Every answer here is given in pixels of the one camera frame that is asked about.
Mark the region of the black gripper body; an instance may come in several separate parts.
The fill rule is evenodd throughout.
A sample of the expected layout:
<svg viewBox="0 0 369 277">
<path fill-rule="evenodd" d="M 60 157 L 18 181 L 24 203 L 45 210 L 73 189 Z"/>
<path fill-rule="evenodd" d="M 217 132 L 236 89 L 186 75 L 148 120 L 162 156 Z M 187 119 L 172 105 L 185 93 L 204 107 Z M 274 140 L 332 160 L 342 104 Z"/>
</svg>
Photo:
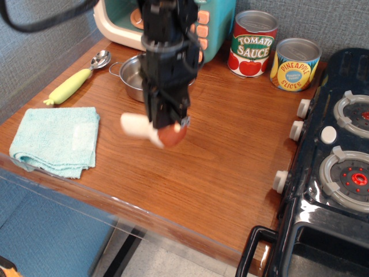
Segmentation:
<svg viewBox="0 0 369 277">
<path fill-rule="evenodd" d="M 189 85 L 200 66 L 198 43 L 160 45 L 140 55 L 140 75 L 147 115 L 186 115 L 191 105 Z"/>
</svg>

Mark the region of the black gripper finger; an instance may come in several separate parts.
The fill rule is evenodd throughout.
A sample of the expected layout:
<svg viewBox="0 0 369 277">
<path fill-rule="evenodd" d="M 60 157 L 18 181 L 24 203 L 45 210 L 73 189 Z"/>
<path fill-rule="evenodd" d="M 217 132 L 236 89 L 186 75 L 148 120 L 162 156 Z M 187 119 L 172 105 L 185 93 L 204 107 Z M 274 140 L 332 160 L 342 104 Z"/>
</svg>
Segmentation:
<svg viewBox="0 0 369 277">
<path fill-rule="evenodd" d="M 168 100 L 158 89 L 151 90 L 149 87 L 143 88 L 144 103 L 149 122 L 155 129 L 166 128 L 173 125 L 175 120 L 171 116 L 171 106 Z"/>
<path fill-rule="evenodd" d="M 181 128 L 190 125 L 190 116 L 187 115 L 187 108 L 173 108 L 172 112 L 172 123 L 178 123 Z"/>
</svg>

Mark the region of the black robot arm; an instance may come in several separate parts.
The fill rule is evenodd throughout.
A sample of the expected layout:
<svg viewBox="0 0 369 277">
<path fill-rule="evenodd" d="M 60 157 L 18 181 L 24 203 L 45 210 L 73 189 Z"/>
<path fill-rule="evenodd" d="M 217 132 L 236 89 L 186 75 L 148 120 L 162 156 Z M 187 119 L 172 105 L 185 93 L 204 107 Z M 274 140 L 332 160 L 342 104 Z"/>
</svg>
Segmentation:
<svg viewBox="0 0 369 277">
<path fill-rule="evenodd" d="M 138 1 L 146 52 L 139 56 L 144 103 L 155 129 L 187 125 L 189 85 L 197 78 L 202 47 L 191 31 L 197 20 L 194 1 Z"/>
</svg>

